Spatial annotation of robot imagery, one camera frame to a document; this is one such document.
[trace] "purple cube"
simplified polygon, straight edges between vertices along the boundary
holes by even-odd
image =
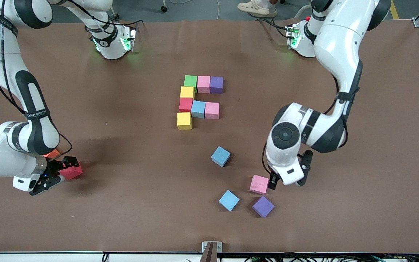
[[[266,217],[274,208],[274,205],[269,200],[262,196],[254,205],[253,209],[261,216]]]
[[[211,80],[209,81],[209,92],[211,94],[222,94],[223,93],[223,82],[224,78],[220,78],[219,76],[212,76]]]

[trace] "cube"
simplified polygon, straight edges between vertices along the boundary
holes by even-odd
[[[219,119],[219,103],[206,102],[205,118],[206,119]]]
[[[236,197],[231,191],[226,191],[223,197],[219,199],[219,203],[223,205],[228,211],[232,211],[240,199]]]
[[[206,102],[193,101],[191,113],[194,118],[205,118],[205,104]]]
[[[210,81],[211,76],[198,76],[198,82],[196,84],[196,89],[198,90],[198,93],[209,94]]]
[[[254,175],[251,179],[250,191],[258,194],[266,194],[269,178]]]
[[[179,130],[192,129],[192,116],[190,112],[177,113],[177,128]]]
[[[211,156],[211,160],[219,166],[224,167],[229,157],[231,157],[231,153],[229,153],[226,149],[218,146],[216,151]]]
[[[59,174],[65,177],[65,179],[73,179],[83,174],[83,171],[81,166],[71,166],[70,168],[59,171]]]
[[[209,92],[211,94],[222,94],[223,93],[223,82],[224,78],[219,76],[212,76],[209,82]]]
[[[56,149],[54,149],[53,151],[51,151],[51,153],[45,154],[44,157],[45,158],[52,159],[52,158],[55,158],[56,156],[59,156],[59,155],[60,155],[59,151],[57,151]]]
[[[192,86],[196,93],[196,82],[198,80],[197,76],[185,76],[185,79],[183,81],[184,86]]]
[[[192,104],[192,98],[181,98],[179,102],[179,112],[190,112],[192,110]]]
[[[195,99],[195,90],[192,86],[181,87],[181,98],[192,98]]]
[[[271,210],[274,208],[274,205],[269,202],[269,200],[262,196],[254,205],[253,209],[261,216],[267,217]]]

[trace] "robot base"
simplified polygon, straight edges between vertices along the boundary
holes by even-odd
[[[301,56],[315,57],[313,43],[306,37],[304,32],[306,23],[306,20],[303,20],[300,23],[292,25],[292,27],[286,27],[287,36],[294,38],[287,38],[287,46],[289,49],[295,50]]]

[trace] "red cube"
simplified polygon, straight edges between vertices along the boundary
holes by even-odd
[[[79,166],[71,166],[70,168],[63,169],[59,171],[59,174],[65,177],[65,179],[73,179],[83,174],[83,171],[79,163]]]
[[[181,98],[179,103],[179,112],[185,113],[192,110],[193,99],[192,98]]]

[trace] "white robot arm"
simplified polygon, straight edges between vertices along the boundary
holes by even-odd
[[[337,85],[334,108],[329,115],[329,110],[320,113],[298,103],[281,108],[266,143],[270,188],[278,179],[284,185],[305,183],[312,152],[298,156],[301,143],[327,153],[346,142],[346,122],[363,69],[359,46],[366,31],[375,28],[390,8],[389,0],[313,0],[311,4],[310,20],[287,29],[292,36],[288,43],[303,56],[316,56],[332,73]]]
[[[120,58],[130,51],[135,36],[129,27],[109,20],[106,11],[111,0],[0,0],[0,89],[9,91],[11,99],[5,96],[16,107],[13,95],[19,99],[22,108],[18,108],[27,119],[0,125],[0,177],[13,177],[13,186],[30,195],[62,182],[64,178],[58,173],[61,169],[78,166],[76,158],[69,156],[62,161],[43,157],[58,146],[60,135],[17,43],[18,28],[39,29],[51,24],[50,4],[65,5],[74,12],[86,24],[95,43],[99,43],[97,50],[107,59]]]

